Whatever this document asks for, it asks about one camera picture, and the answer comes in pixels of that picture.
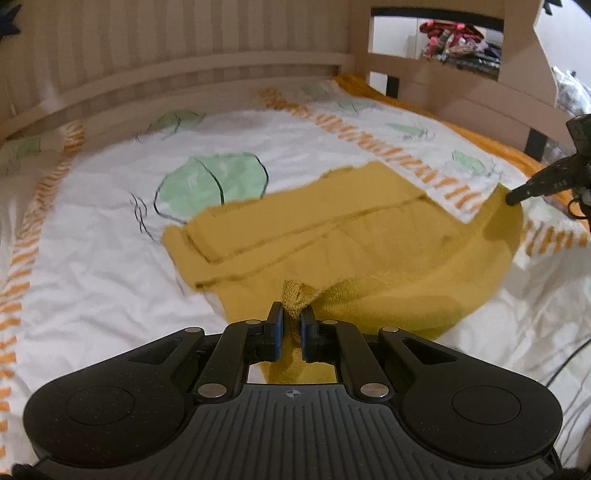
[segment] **orange stripe pattern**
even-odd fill
[[[355,125],[347,124],[342,118],[329,113],[313,113],[306,105],[300,105],[295,102],[288,102],[285,97],[276,88],[270,87],[259,91],[267,108],[281,110],[292,114],[294,117],[302,120],[309,120],[322,130],[335,134],[337,138],[356,144],[361,149],[373,153],[387,163],[395,163],[405,170],[413,173],[414,177],[421,179],[425,187],[434,189],[443,189],[459,183],[458,179],[446,177],[425,164],[421,159],[414,158],[412,155],[400,155],[403,149],[396,145],[390,145],[387,142],[375,138],[373,135],[361,131]],[[451,200],[455,196],[464,193],[463,201],[459,200],[450,206],[462,213],[476,213],[483,203],[482,194],[473,191],[468,185],[461,186],[460,189],[443,196],[446,200]]]
[[[53,173],[45,177],[38,185],[35,196],[17,234],[17,241],[12,256],[8,276],[4,285],[0,285],[0,412],[10,412],[9,397],[11,388],[2,385],[14,377],[12,365],[17,361],[16,352],[10,348],[17,342],[14,330],[21,324],[21,299],[30,289],[28,278],[31,275],[35,258],[39,253],[41,228],[56,197],[62,180],[68,174],[76,154],[86,142],[82,124],[70,124],[64,142],[64,159],[55,167]],[[7,419],[0,420],[0,433],[7,432]],[[0,445],[0,459],[6,457],[5,445]]]
[[[537,226],[528,220],[521,232],[521,242],[525,245],[528,257],[534,255],[557,254],[572,248],[585,248],[591,241],[588,232],[580,229],[579,224],[573,229],[557,229],[555,226],[541,222]]]

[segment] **yellow cloth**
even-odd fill
[[[389,167],[372,162],[260,200],[208,209],[163,242],[183,280],[213,290],[231,322],[264,319],[282,299],[296,316],[355,323],[364,333],[398,326],[434,336],[493,294],[519,244],[520,207],[498,187],[461,223]],[[335,380],[304,364],[288,326],[271,383]]]

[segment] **red garment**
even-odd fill
[[[435,51],[437,44],[437,38],[443,33],[444,30],[449,30],[452,33],[452,41],[450,46],[457,45],[461,38],[467,40],[474,40],[476,43],[480,43],[484,39],[484,35],[474,26],[470,24],[448,22],[445,20],[429,20],[419,27],[421,33],[427,34],[429,38],[428,54],[432,56]]]

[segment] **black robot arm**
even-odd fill
[[[572,190],[569,212],[573,218],[591,219],[591,114],[580,115],[566,123],[577,152],[540,170],[522,186],[506,196],[508,205],[517,205],[530,197],[554,195]],[[583,216],[570,208],[578,203]]]

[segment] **circular pad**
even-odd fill
[[[516,396],[489,385],[464,388],[453,396],[454,410],[466,420],[482,425],[500,425],[513,420],[521,409]]]
[[[133,395],[122,388],[90,387],[69,398],[66,413],[82,425],[109,425],[129,415],[134,403]]]

